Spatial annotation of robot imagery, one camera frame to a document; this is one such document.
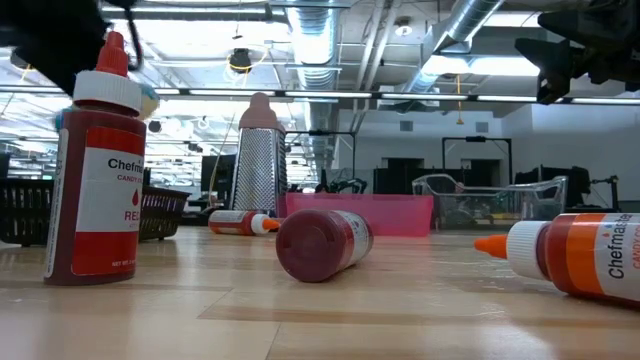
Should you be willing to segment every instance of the ceiling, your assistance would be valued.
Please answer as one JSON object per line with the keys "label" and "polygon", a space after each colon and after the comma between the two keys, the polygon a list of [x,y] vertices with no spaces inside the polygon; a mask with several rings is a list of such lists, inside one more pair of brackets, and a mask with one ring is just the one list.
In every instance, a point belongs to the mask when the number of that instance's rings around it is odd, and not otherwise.
{"label": "ceiling", "polygon": [[[356,83],[358,68],[363,57],[365,36],[368,23],[374,11],[374,0],[343,1],[351,7],[343,10],[340,16],[339,46],[337,67],[338,89],[352,90]],[[472,54],[474,56],[500,55],[517,56],[513,49],[516,37],[540,37],[547,33],[537,27],[535,16],[543,10],[561,7],[580,6],[585,1],[552,1],[552,0],[518,0],[509,1],[487,23],[474,38]],[[407,36],[399,36],[392,32],[388,39],[382,59],[384,65],[378,68],[373,82],[374,88],[381,85],[400,86],[404,84],[418,69],[420,64],[420,45],[428,24],[437,23],[439,19],[449,16],[453,1],[448,0],[413,0],[404,1],[398,10],[398,17],[409,17],[412,32]],[[211,5],[199,1],[197,6]],[[183,1],[164,0],[151,6],[164,6],[170,11],[177,11],[185,6]],[[291,89],[297,86],[297,73],[290,68],[295,65],[289,27],[281,23],[260,22],[212,22],[185,21],[184,14],[170,16],[174,20],[137,20],[136,25],[145,56],[144,68],[131,73],[131,78],[154,87],[180,88],[252,88],[252,89]],[[113,20],[114,29],[122,32],[129,41],[129,31],[123,20]],[[227,66],[227,57],[234,48],[248,48],[255,65],[247,74],[235,74]],[[11,49],[0,48],[0,85],[49,86],[52,85],[44,76],[35,70],[22,71],[11,64]],[[535,95],[535,77],[532,76],[492,76],[461,74],[441,77],[436,86],[443,93],[460,91],[473,94],[509,94]],[[608,82],[602,86],[591,85],[588,79],[581,78],[572,84],[573,96],[617,95],[623,91],[623,85]],[[0,93],[0,151],[19,152],[20,157],[31,155],[44,156],[54,154],[57,137],[54,116],[69,106],[70,100],[61,95],[35,95]],[[278,119],[287,129],[309,130],[308,119],[305,118],[305,107],[302,102],[272,103]],[[151,120],[163,124],[161,133],[149,133],[147,154],[148,165],[158,168],[156,176],[171,174],[173,181],[189,183],[198,180],[199,156],[190,152],[183,141],[201,144],[203,154],[229,154],[237,151],[237,120],[248,107],[246,101],[207,101],[189,99],[163,100],[160,108]],[[457,103],[442,103],[433,110],[446,113],[457,108]],[[493,111],[494,116],[502,116],[513,110],[512,105],[469,104],[466,111]],[[350,117],[341,116],[341,121],[350,121]],[[367,136],[382,136],[389,131],[384,126],[374,126],[366,131]],[[9,141],[15,136],[23,136],[28,141]],[[304,158],[310,151],[305,145],[305,136],[296,139],[300,147],[294,146],[291,158]],[[171,166],[176,156],[187,156],[184,161],[192,162],[189,171],[185,167],[179,170]],[[303,167],[292,165],[290,174],[295,174],[294,181],[303,179],[315,180],[314,164],[309,162]],[[26,166],[14,162],[14,166]]]}

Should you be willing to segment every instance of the orange food coloring bottle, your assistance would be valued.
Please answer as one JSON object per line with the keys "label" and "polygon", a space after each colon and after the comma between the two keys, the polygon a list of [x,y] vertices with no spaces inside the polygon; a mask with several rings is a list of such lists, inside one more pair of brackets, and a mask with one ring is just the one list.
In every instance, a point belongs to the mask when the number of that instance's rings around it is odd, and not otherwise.
{"label": "orange food coloring bottle", "polygon": [[522,221],[475,248],[570,295],[640,307],[640,214],[565,214]]}

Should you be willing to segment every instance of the wooden table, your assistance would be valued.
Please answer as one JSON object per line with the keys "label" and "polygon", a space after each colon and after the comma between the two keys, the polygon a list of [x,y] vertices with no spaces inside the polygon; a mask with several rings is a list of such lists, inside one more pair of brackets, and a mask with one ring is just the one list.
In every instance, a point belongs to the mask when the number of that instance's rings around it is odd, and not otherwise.
{"label": "wooden table", "polygon": [[640,313],[564,296],[475,252],[474,236],[378,238],[323,284],[274,239],[182,228],[130,281],[44,287],[44,249],[0,245],[7,360],[640,359]]}

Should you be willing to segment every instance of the chefmaster label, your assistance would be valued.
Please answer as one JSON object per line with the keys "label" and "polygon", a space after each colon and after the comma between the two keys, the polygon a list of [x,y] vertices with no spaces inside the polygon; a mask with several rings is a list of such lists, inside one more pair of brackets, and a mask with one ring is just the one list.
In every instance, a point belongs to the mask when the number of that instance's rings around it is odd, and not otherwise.
{"label": "chefmaster label", "polygon": [[74,274],[115,274],[135,268],[143,172],[143,137],[103,127],[87,131]]}

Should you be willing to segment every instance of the red food coloring bottle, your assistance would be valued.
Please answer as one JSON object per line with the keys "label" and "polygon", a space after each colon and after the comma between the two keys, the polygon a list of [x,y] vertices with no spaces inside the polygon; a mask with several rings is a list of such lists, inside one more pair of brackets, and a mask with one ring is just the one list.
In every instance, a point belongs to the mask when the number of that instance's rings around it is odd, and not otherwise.
{"label": "red food coloring bottle", "polygon": [[89,285],[126,280],[136,266],[146,125],[140,86],[127,78],[124,39],[110,32],[95,71],[76,77],[65,114],[44,280]]}

